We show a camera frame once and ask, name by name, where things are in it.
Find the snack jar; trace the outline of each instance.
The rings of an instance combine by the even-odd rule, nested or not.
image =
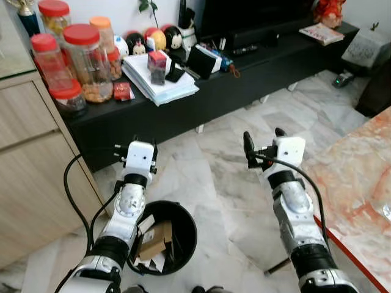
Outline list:
[[[72,77],[64,64],[60,48],[51,34],[37,34],[30,39],[34,59],[51,90],[72,88]]]
[[[90,25],[99,30],[102,46],[106,49],[107,53],[114,52],[114,33],[111,28],[110,19],[103,16],[95,16],[90,19]]]
[[[45,31],[62,39],[62,31],[71,24],[68,4],[60,0],[43,0],[38,8]]]
[[[113,81],[116,81],[122,76],[121,69],[121,55],[117,47],[115,47],[112,53],[108,53],[108,59],[110,63],[110,75]]]
[[[78,116],[87,109],[80,83],[75,79],[72,79],[72,88],[68,90],[49,90],[49,92],[62,115]]]
[[[88,102],[102,103],[112,96],[110,65],[100,46],[98,29],[89,24],[73,24],[64,29],[67,55]]]

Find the red jar lid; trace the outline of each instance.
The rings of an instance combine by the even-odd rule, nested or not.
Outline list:
[[[120,57],[120,51],[117,47],[114,48],[114,51],[111,53],[108,53],[108,59],[109,61],[115,61]]]
[[[60,0],[43,0],[38,3],[39,11],[47,16],[64,16],[69,14],[69,6]]]
[[[33,35],[30,41],[35,52],[54,51],[58,48],[57,41],[51,34]]]
[[[50,95],[55,99],[72,99],[81,94],[80,83],[76,79],[72,79],[73,87],[68,90],[50,90]]]
[[[73,45],[92,45],[99,42],[99,31],[89,24],[72,24],[63,31],[64,39]]]

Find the red decoration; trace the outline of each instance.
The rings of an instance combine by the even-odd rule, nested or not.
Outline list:
[[[325,26],[335,28],[342,24],[342,4],[346,0],[319,0],[314,10],[315,21]]]

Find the marble table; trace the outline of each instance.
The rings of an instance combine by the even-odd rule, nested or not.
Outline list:
[[[302,168],[321,191],[329,237],[381,292],[390,292],[391,107]]]

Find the cabinet drawer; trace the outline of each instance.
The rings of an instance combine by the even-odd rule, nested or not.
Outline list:
[[[0,90],[0,148],[57,129],[32,82]]]
[[[0,153],[0,267],[82,225],[62,182],[72,158],[59,133]],[[69,186],[90,220],[101,204],[78,163],[70,170]]]

